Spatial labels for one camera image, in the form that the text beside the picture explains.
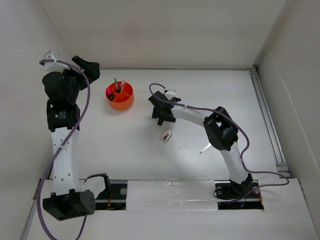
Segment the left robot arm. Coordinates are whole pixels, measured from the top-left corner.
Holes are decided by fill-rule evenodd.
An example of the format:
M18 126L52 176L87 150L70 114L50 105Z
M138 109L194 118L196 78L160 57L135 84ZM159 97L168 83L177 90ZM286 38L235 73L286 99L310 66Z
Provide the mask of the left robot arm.
M106 173L90 175L88 184L79 179L76 147L79 122L85 111L79 109L76 101L81 90L100 78L100 65L77 55L72 61L75 66L48 52L40 62L48 71L42 84L48 96L47 124L56 157L49 168L53 179L51 194L43 199L42 206L58 221L92 215L97 197L107 198L112 191Z

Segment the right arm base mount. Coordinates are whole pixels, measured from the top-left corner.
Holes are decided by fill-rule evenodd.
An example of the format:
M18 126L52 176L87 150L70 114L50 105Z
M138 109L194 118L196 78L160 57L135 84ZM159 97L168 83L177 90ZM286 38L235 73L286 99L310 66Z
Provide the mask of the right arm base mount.
M218 210L264 210L259 189L249 195L238 195L232 190L229 180L218 180L214 186L212 194L217 199Z

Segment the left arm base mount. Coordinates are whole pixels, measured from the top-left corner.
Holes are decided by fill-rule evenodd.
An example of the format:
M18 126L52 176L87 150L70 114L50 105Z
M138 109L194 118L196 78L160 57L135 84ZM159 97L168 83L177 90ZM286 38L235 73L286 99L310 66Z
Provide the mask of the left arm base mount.
M92 197L89 199L89 210L122 211L126 210L127 204L127 181L112 181L111 190L108 193L100 193L93 203Z

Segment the black handled scissors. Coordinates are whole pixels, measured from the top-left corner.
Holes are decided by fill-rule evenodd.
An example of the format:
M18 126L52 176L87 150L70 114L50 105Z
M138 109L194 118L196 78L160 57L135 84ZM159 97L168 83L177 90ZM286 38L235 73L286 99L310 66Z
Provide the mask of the black handled scissors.
M199 153L203 153L204 151L206 151L207 149L209 149L212 145L210 143L208 143Z

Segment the pink thin pen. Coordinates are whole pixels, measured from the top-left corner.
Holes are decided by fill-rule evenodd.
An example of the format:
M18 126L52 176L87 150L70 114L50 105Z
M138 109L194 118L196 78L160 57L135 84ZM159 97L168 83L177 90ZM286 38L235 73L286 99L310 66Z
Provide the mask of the pink thin pen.
M126 83L126 81L123 79L123 80L121 81L121 89L120 89L121 92L124 91L125 83Z

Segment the green clear refill pen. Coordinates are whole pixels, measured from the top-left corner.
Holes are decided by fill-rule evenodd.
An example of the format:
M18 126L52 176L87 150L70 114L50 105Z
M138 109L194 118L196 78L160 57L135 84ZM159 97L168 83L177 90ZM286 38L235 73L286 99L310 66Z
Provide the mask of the green clear refill pen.
M114 78L114 83L115 83L116 92L119 93L119 85L116 78Z

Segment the pink cap black highlighter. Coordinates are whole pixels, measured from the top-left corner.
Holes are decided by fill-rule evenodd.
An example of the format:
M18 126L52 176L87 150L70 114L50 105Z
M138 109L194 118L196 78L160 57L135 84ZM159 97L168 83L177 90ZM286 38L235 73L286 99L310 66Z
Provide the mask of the pink cap black highlighter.
M106 94L106 97L107 97L107 99L108 99L109 101L111 101L111 102L114 101L115 97L114 97L113 90L112 90L111 87L108 87L108 88L106 89L105 94Z

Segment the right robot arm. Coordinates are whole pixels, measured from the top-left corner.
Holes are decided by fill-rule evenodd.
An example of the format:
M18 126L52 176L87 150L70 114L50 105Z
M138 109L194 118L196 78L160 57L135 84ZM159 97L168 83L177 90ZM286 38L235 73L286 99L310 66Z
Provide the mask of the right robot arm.
M177 119L197 124L205 129L212 147L219 150L229 172L230 188L233 199L243 197L250 192L252 174L245 169L238 145L238 131L228 112L223 107L204 109L180 103L181 99L168 99L157 91L148 99L153 105L152 118L174 123Z

